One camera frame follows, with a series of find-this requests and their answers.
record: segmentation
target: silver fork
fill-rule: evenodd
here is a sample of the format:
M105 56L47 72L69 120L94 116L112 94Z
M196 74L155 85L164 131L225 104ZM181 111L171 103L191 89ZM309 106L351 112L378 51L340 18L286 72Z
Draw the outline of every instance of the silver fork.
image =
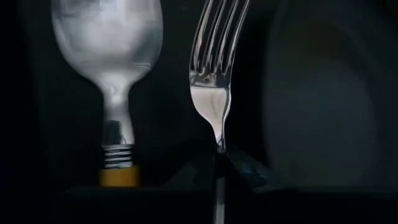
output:
M189 79L193 104L211 124L218 145L218 158L222 159L226 156L224 124L231 105L231 73L250 0L215 2L207 0L203 8L193 41ZM211 17L213 22L208 27ZM225 177L220 170L217 173L213 222L219 224L224 223Z

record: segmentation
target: fork tines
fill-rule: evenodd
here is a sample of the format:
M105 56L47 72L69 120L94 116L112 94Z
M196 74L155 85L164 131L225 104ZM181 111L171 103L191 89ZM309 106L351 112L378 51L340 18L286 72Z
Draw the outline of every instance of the fork tines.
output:
M250 0L206 1L191 53L191 84L199 77L208 76L217 76L216 80L222 77L229 83L236 44L249 3Z

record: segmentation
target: fork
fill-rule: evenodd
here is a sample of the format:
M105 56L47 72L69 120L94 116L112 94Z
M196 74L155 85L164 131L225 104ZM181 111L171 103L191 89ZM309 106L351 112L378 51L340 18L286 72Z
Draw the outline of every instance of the fork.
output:
M225 174L221 161L226 158L224 124L231 106L231 73L250 0L215 2L207 0L203 8L192 46L189 80L193 104L210 123L217 142L213 223L219 224L224 223L225 216ZM213 22L208 27L211 17Z

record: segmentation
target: yellow base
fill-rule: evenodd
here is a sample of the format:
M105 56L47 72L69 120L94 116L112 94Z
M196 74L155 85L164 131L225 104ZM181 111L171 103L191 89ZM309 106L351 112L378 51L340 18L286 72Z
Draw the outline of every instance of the yellow base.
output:
M99 184L102 187L138 187L138 166L125 169L103 169L99 175Z

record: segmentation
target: metal fork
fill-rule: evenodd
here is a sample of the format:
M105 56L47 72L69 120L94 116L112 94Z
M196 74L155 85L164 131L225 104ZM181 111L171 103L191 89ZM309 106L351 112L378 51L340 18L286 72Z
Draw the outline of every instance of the metal fork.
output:
M239 34L250 0L207 0L193 41L190 90L199 114L213 128L217 142L216 198L213 223L224 223L226 157L224 124L231 105L231 73ZM208 27L210 18L213 22Z

